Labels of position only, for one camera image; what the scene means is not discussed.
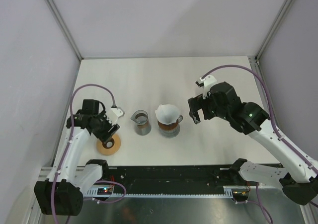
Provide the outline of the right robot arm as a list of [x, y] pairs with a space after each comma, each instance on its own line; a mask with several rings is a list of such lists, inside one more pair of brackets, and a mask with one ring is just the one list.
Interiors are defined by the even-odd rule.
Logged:
[[188, 99], [189, 115], [195, 124], [200, 123], [199, 110], [204, 119], [215, 117], [229, 122], [230, 126], [266, 148], [281, 164], [281, 168], [255, 164], [239, 158], [231, 166], [229, 179], [235, 185], [244, 181], [258, 182], [277, 189], [293, 202], [306, 205], [318, 195], [318, 175], [314, 172], [312, 160], [308, 165], [296, 153], [300, 149], [291, 144], [288, 147], [271, 126], [269, 114], [254, 102], [242, 102], [233, 86], [227, 82], [197, 81], [202, 94]]

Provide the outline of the grey glass carafe with collar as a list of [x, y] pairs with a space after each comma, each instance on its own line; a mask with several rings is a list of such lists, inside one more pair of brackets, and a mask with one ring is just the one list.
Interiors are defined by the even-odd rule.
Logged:
[[135, 123], [134, 131], [140, 136], [147, 135], [152, 129], [149, 123], [149, 116], [144, 110], [135, 111], [131, 116], [131, 120]]

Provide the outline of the white paper cone filter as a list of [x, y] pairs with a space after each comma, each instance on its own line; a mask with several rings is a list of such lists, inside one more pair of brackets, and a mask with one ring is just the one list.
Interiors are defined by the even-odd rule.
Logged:
[[164, 124], [164, 125], [170, 125], [172, 123], [176, 123], [179, 116], [181, 115], [180, 110], [171, 104], [161, 104], [155, 110], [155, 115], [157, 120]]

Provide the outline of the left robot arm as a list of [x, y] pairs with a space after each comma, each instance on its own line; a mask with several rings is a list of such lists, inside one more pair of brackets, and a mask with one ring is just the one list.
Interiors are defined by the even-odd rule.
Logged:
[[79, 158], [91, 136], [107, 143], [119, 130], [118, 119], [124, 111], [115, 105], [107, 110], [98, 100], [85, 99], [82, 108], [72, 113], [66, 123], [66, 138], [59, 147], [50, 173], [37, 181], [34, 193], [41, 212], [52, 216], [77, 216], [85, 193], [97, 182], [110, 178], [107, 161], [89, 160], [84, 170], [76, 174]]

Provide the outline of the clear ribbed glass server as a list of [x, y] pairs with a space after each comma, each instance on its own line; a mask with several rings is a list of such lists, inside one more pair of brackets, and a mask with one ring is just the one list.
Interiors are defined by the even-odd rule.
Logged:
[[162, 136], [166, 137], [166, 138], [173, 138], [176, 137], [179, 132], [180, 132], [180, 126], [177, 125], [175, 128], [173, 128], [172, 130], [163, 130], [161, 128], [159, 128], [159, 132]]

